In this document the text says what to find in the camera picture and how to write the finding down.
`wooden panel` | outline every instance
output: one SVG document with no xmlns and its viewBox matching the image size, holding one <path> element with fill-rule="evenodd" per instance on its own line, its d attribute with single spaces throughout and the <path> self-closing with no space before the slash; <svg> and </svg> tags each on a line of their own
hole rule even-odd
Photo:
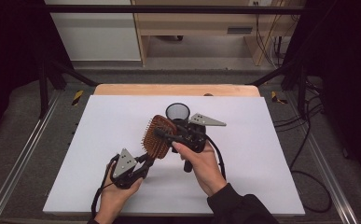
<svg viewBox="0 0 361 224">
<path fill-rule="evenodd" d="M 257 87 L 244 85 L 101 84 L 94 94 L 202 96 L 206 93 L 216 96 L 260 96 Z"/>
</svg>

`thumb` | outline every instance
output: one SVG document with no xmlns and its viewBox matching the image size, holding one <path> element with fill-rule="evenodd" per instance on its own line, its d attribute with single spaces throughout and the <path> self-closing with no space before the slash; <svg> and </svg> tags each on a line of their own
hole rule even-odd
<svg viewBox="0 0 361 224">
<path fill-rule="evenodd" d="M 185 145 L 178 143 L 178 142 L 172 142 L 172 146 L 177 150 L 177 152 L 187 161 L 191 161 L 191 163 L 195 159 L 195 155 L 191 149 L 186 147 Z"/>
</svg>

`hair brush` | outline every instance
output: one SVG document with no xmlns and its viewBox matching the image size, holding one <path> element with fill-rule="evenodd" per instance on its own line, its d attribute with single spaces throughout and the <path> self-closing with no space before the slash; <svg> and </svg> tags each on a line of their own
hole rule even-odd
<svg viewBox="0 0 361 224">
<path fill-rule="evenodd" d="M 161 115 L 156 115 L 149 122 L 142 145 L 147 155 L 153 159 L 163 159 L 171 147 L 163 135 L 176 135 L 176 126 Z"/>
</svg>

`person's right hand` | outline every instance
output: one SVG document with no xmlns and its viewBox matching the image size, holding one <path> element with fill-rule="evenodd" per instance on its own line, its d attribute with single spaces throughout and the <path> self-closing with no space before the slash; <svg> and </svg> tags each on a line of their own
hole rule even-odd
<svg viewBox="0 0 361 224">
<path fill-rule="evenodd" d="M 200 153 L 192 151 L 181 143 L 173 142 L 172 146 L 183 159 L 192 163 L 198 183 L 209 197 L 227 185 L 227 181 L 218 168 L 215 150 L 208 142 L 206 142 L 204 150 Z"/>
</svg>

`brush head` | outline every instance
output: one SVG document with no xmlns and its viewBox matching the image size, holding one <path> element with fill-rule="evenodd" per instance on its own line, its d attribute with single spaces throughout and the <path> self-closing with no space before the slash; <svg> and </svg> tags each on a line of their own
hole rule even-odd
<svg viewBox="0 0 361 224">
<path fill-rule="evenodd" d="M 161 115 L 154 116 L 146 128 L 142 143 L 148 156 L 153 159 L 164 158 L 170 148 L 164 135 L 176 133 L 176 126 L 170 120 Z"/>
</svg>

